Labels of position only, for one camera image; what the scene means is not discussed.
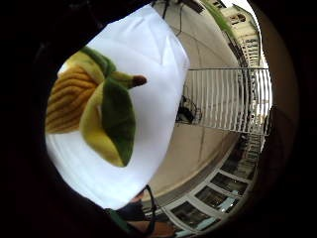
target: black strap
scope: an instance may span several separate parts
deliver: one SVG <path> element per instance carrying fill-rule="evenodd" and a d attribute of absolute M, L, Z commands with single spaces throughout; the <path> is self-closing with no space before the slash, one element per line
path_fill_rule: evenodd
<path fill-rule="evenodd" d="M 150 197 L 151 197 L 151 204 L 152 204 L 152 217 L 149 223 L 149 226 L 146 230 L 146 232 L 144 233 L 144 236 L 147 237 L 149 235 L 151 235 L 154 230 L 155 230 L 155 226 L 156 226 L 156 220 L 157 220 L 157 216 L 156 216 L 156 210 L 157 210 L 157 206 L 155 203 L 155 199 L 154 196 L 152 194 L 151 188 L 149 185 L 146 185 L 146 189 L 148 190 Z"/>

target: white cloth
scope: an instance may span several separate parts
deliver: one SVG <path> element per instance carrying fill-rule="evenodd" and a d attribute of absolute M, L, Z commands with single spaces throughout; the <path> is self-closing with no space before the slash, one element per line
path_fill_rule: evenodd
<path fill-rule="evenodd" d="M 118 70 L 148 79 L 129 90 L 137 122 L 132 158 L 125 168 L 116 168 L 90 149 L 78 131 L 47 135 L 47 147 L 70 187 L 103 208 L 118 209 L 150 181 L 164 158 L 189 59 L 151 6 L 108 25 L 88 47 L 110 58 Z"/>

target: plush toy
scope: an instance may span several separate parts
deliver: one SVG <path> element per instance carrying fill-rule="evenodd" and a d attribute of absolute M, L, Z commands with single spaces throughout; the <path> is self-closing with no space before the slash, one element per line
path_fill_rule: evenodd
<path fill-rule="evenodd" d="M 130 161 L 136 130 L 128 89 L 147 82 L 128 75 L 98 52 L 84 47 L 66 61 L 47 109 L 46 132 L 79 130 L 84 141 L 117 167 Z"/>

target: building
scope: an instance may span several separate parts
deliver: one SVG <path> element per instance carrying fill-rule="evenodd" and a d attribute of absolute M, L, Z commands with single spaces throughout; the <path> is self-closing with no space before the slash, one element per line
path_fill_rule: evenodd
<path fill-rule="evenodd" d="M 233 5 L 220 9 L 228 24 L 232 27 L 249 67 L 261 66 L 261 38 L 252 14 L 245 9 Z"/>
<path fill-rule="evenodd" d="M 226 8 L 226 5 L 220 0 L 207 0 L 207 2 L 214 5 L 218 9 Z"/>

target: metal railing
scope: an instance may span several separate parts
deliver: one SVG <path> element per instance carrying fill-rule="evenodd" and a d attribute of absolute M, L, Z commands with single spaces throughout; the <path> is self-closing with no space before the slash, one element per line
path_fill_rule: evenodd
<path fill-rule="evenodd" d="M 190 111 L 192 120 L 181 120 L 178 113 L 176 121 L 267 136 L 271 105 L 267 68 L 190 69 L 179 108 Z"/>

